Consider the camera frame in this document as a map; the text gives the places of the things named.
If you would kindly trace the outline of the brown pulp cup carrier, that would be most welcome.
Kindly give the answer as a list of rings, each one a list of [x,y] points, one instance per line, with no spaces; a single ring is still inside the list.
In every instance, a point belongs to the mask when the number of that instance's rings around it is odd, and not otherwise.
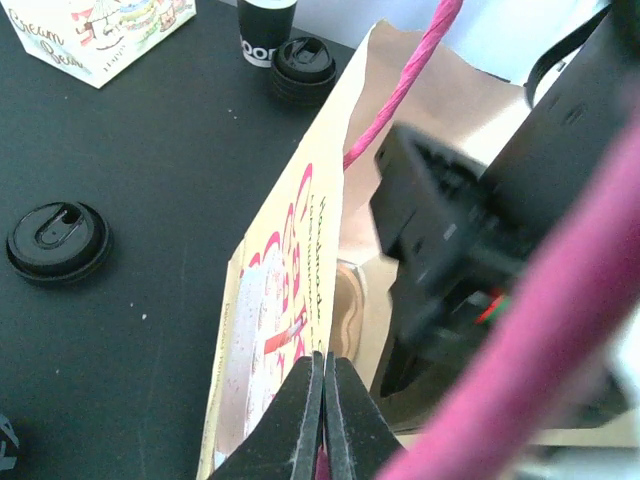
[[[364,319],[365,289],[360,270],[348,262],[336,269],[329,347],[337,357],[356,358]]]

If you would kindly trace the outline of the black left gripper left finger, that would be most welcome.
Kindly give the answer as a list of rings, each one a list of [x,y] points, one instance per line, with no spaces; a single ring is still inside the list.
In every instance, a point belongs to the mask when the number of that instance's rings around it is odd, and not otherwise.
[[[252,433],[210,475],[223,479],[301,479],[316,475],[322,441],[324,357],[299,358]]]

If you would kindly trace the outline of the black lid stack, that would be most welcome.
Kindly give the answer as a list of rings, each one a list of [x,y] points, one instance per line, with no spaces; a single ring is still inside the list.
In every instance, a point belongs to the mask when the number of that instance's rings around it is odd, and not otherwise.
[[[0,415],[0,471],[12,470],[18,460],[20,441],[10,422],[3,414]]]

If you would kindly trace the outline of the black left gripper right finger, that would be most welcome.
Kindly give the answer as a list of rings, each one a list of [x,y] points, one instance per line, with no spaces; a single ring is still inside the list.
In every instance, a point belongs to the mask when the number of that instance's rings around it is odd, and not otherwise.
[[[373,479],[403,449],[348,359],[327,356],[323,422],[332,479]]]

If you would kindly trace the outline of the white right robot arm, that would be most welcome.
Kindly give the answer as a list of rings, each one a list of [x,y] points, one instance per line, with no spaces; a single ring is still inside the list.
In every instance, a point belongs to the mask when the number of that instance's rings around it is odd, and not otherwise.
[[[376,397],[455,381],[621,127],[615,93],[638,70],[639,5],[611,1],[539,58],[529,115],[490,165],[391,127],[370,200],[381,250],[398,264]]]

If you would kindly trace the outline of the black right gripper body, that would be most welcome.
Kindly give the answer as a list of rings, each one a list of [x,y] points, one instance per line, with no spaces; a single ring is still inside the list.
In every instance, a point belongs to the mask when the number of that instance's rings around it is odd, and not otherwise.
[[[376,388],[385,398],[438,367],[458,375],[480,348],[534,247],[509,204],[533,183],[512,159],[484,167],[406,122],[392,125],[375,161],[370,208],[382,253],[398,263]]]

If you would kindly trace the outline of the cream paper bag pink sides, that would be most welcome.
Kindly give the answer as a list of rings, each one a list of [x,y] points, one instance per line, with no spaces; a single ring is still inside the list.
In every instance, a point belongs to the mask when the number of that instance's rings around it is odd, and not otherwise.
[[[211,479],[367,479],[458,379],[507,308],[622,124],[613,86],[639,69],[639,5],[613,1],[548,50],[526,85],[533,110],[488,167],[397,123],[370,206],[398,264],[373,385],[336,352],[295,361],[257,427]]]

